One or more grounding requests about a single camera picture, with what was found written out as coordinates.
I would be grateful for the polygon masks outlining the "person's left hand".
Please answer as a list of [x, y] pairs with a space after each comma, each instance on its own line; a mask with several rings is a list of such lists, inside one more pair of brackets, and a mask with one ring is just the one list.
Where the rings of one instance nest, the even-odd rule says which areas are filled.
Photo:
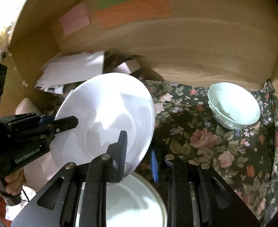
[[7, 182], [6, 192], [13, 196], [19, 195], [22, 191], [22, 187], [24, 184], [24, 170], [23, 168], [11, 173], [10, 175], [5, 177], [5, 181]]

